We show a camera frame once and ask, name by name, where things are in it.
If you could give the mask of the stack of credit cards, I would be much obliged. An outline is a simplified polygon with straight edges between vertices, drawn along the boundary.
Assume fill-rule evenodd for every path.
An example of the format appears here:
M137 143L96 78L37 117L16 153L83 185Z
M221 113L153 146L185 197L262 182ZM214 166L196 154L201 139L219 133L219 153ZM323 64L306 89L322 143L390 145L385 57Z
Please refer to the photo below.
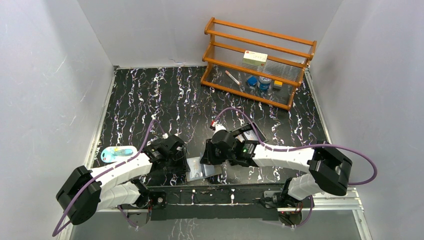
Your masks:
M258 141L258 137L256 136L256 134L255 134L255 132L253 130L248 130L248 131L242 132L239 135L237 135L236 138L240 142L244 142L244 141Z

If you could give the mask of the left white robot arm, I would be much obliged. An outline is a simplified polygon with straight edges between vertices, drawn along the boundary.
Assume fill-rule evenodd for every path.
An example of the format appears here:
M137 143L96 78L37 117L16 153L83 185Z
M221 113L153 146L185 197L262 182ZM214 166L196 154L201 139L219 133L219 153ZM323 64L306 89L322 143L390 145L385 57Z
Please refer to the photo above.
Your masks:
M97 211L134 205L144 208L149 194L141 189L140 176L155 171L185 171L185 142L176 135L157 139L140 153L103 167L75 168L56 194L56 200L73 225L80 225Z

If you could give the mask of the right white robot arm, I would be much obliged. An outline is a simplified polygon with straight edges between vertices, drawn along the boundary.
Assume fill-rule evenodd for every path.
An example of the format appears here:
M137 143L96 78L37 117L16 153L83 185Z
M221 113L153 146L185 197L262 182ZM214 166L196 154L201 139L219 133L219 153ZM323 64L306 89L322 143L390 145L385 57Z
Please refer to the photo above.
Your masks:
M316 193L346 195L352 161L336 148L321 144L277 151L275 145L260 142L253 130L248 133L249 138L246 138L242 133L236 135L235 131L217 130L206 140L200 162L220 165L229 161L242 167L278 167L303 172L300 177L292 177L284 184L281 199L288 207L295 207Z

